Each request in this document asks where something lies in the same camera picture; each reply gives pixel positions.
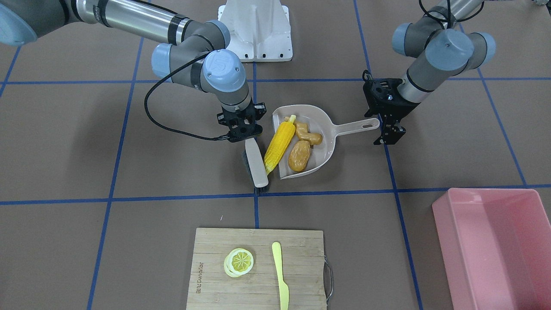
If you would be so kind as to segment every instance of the pink bin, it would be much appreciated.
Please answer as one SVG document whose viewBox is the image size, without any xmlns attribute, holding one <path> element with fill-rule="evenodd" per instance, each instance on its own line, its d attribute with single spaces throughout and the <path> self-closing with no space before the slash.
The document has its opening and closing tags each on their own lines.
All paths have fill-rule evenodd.
<svg viewBox="0 0 551 310">
<path fill-rule="evenodd" d="M 551 225 L 535 190 L 452 188 L 433 211 L 455 310 L 551 310 Z"/>
</svg>

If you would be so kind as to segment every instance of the cutting board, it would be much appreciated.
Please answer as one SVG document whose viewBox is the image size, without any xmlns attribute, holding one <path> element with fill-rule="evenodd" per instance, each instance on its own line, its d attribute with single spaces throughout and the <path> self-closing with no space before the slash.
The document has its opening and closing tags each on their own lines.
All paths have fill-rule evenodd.
<svg viewBox="0 0 551 310">
<path fill-rule="evenodd" d="M 198 228 L 187 310 L 279 310 L 272 243 L 281 244 L 289 310 L 327 310 L 323 286 L 323 232 L 286 229 Z M 232 278 L 223 262 L 235 248 L 249 250 L 251 271 Z"/>
</svg>

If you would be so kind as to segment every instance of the yellow knife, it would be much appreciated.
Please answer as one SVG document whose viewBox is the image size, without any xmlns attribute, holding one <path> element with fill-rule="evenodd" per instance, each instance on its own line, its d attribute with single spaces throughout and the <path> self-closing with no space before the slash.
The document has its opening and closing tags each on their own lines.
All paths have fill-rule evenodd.
<svg viewBox="0 0 551 310">
<path fill-rule="evenodd" d="M 289 286 L 283 281 L 283 262 L 281 258 L 281 244 L 272 243 L 272 254 L 274 255 L 275 270 L 279 284 L 279 306 L 280 310 L 289 309 Z"/>
</svg>

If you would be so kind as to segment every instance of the corn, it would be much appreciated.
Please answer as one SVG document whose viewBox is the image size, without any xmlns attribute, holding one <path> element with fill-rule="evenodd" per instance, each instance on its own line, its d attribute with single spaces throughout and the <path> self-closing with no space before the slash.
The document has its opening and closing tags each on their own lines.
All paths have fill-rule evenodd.
<svg viewBox="0 0 551 310">
<path fill-rule="evenodd" d="M 268 146 L 268 150 L 264 155 L 264 167 L 266 168 L 266 174 L 272 172 L 285 153 L 285 150 L 289 146 L 291 139 L 295 135 L 294 121 L 296 115 L 291 115 L 289 121 L 285 121 L 279 125 L 277 131 Z"/>
</svg>

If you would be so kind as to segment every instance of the lime slice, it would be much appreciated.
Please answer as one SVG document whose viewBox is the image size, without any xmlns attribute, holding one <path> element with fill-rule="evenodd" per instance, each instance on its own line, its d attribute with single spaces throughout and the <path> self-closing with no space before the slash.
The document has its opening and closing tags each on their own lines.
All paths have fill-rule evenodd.
<svg viewBox="0 0 551 310">
<path fill-rule="evenodd" d="M 237 248 L 224 259 L 224 271 L 230 277 L 239 277 L 247 274 L 255 263 L 251 252 L 243 248 Z"/>
</svg>

